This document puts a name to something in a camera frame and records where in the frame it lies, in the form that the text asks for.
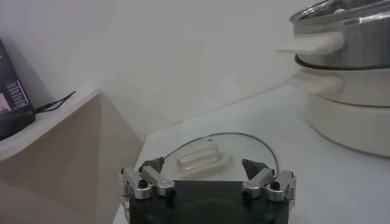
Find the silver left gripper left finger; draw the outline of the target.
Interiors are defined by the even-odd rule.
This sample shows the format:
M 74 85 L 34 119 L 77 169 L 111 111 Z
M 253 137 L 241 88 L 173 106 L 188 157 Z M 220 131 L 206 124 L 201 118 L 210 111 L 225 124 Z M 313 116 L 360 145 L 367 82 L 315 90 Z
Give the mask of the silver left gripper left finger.
M 137 200 L 147 200 L 157 194 L 164 198 L 176 196 L 176 184 L 160 174 L 162 157 L 146 161 L 140 169 L 122 168 L 118 174 L 119 195 L 122 198 L 134 196 Z

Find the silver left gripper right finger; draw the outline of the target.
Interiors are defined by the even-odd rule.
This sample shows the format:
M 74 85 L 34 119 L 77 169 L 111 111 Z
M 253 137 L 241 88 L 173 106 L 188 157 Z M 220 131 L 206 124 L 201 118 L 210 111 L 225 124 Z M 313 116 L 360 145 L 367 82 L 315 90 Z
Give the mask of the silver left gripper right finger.
M 295 201 L 296 176 L 292 171 L 283 170 L 279 174 L 265 163 L 242 159 L 242 166 L 248 180 L 243 182 L 244 201 L 264 197 L 270 201 Z

